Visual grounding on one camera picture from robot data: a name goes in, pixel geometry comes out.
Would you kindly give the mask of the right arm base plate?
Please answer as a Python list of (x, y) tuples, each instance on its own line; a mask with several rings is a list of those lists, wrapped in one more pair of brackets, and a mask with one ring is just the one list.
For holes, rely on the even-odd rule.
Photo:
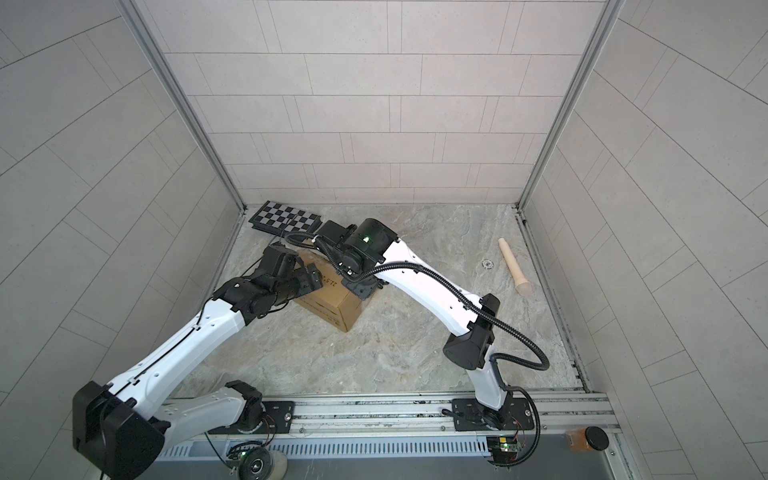
[(450, 411), (457, 431), (532, 431), (535, 429), (532, 407), (521, 397), (507, 394), (500, 410), (480, 404), (475, 398), (455, 398)]

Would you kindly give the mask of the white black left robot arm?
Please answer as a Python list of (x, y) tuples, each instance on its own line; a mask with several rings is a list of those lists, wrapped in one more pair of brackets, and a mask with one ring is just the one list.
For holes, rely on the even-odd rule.
[(235, 380), (192, 400), (167, 405), (169, 395), (219, 345), (278, 306), (321, 289), (315, 265), (275, 276), (260, 269), (214, 292), (186, 325), (136, 365), (73, 397), (74, 449), (111, 479), (135, 479), (166, 449), (220, 427), (274, 430), (261, 393)]

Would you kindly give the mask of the brown cardboard express box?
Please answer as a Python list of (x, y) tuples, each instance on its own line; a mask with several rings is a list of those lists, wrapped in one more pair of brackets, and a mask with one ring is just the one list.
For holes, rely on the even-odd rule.
[(300, 251), (306, 266), (314, 264), (321, 275), (322, 288), (299, 297), (296, 303), (342, 332), (349, 332), (362, 313), (364, 302), (342, 285), (342, 277), (319, 254)]

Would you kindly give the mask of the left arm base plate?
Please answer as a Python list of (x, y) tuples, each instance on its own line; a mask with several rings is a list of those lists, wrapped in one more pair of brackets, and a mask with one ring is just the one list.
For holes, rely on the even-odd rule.
[(295, 410), (293, 401), (262, 401), (247, 405), (238, 420), (209, 431), (215, 435), (287, 434)]

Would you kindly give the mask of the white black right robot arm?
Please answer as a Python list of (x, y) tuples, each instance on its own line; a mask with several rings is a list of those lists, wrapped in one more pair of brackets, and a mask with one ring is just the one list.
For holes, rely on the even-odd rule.
[(495, 352), (493, 325), (482, 317), (498, 311), (500, 301), (495, 296), (480, 297), (445, 279), (397, 233), (372, 218), (348, 227), (327, 221), (311, 242), (353, 293), (366, 297), (390, 284), (434, 314), (450, 332), (443, 354), (467, 371), (474, 386), (477, 406), (464, 418), (488, 429), (505, 427), (508, 394), (490, 362)]

